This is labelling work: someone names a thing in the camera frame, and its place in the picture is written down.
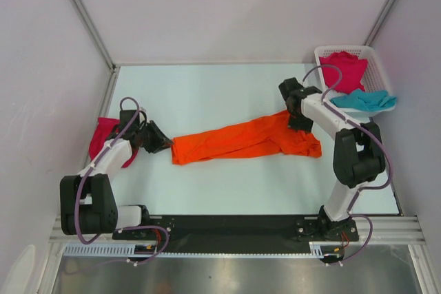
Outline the orange t shirt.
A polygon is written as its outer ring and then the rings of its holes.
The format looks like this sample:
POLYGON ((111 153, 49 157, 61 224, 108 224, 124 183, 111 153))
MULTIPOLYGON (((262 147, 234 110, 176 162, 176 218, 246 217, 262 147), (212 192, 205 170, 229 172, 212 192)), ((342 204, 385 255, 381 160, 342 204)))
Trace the orange t shirt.
POLYGON ((187 165, 213 159, 242 159, 275 154, 319 158, 322 146, 312 133, 289 128, 281 111, 245 123, 173 139, 172 163, 187 165))

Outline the white plastic basket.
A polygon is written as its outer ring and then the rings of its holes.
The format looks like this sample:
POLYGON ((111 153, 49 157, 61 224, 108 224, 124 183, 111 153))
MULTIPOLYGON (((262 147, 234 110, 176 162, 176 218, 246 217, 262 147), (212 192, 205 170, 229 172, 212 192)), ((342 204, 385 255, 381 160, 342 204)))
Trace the white plastic basket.
MULTIPOLYGON (((334 88, 340 83, 342 79, 342 72, 332 65, 321 65, 320 57, 328 57, 334 52, 346 51, 352 55, 356 55, 359 59, 368 60, 368 66, 361 80, 361 83, 365 87, 365 92, 375 92, 380 90, 386 90, 393 96, 393 92, 387 78, 387 74, 382 66, 380 59, 369 46, 361 45, 328 45, 319 46, 314 50, 314 55, 318 69, 319 80, 321 84, 321 90, 328 91, 327 99, 331 99, 335 96, 345 95, 344 93, 336 92, 334 88)), ((382 112, 390 112, 395 107, 387 109, 382 112)), ((362 112, 356 109, 339 108, 341 111, 353 116, 353 117, 372 117, 381 112, 362 112)))

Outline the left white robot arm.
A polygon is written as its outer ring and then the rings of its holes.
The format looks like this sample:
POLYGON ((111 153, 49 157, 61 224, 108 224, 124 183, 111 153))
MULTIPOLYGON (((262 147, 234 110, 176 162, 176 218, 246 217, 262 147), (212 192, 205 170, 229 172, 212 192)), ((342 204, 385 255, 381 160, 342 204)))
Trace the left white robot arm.
POLYGON ((100 117, 90 141, 90 164, 60 182, 63 233, 101 235, 128 228, 136 238, 146 238, 152 230, 147 207, 118 206, 111 183, 140 149, 155 154, 172 145, 143 110, 121 110, 118 119, 100 117))

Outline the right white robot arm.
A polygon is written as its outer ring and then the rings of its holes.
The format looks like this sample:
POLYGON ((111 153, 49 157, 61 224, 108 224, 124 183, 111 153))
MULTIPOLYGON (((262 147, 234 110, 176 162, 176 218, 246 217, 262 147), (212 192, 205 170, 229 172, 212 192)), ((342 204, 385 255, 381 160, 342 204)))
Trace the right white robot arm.
POLYGON ((278 89, 289 112, 290 129, 310 132, 317 125, 334 140, 336 184, 318 212, 317 229, 312 233, 333 240, 349 226, 350 212, 362 189, 386 169, 379 126, 340 112, 317 87, 305 87, 296 78, 284 80, 278 89))

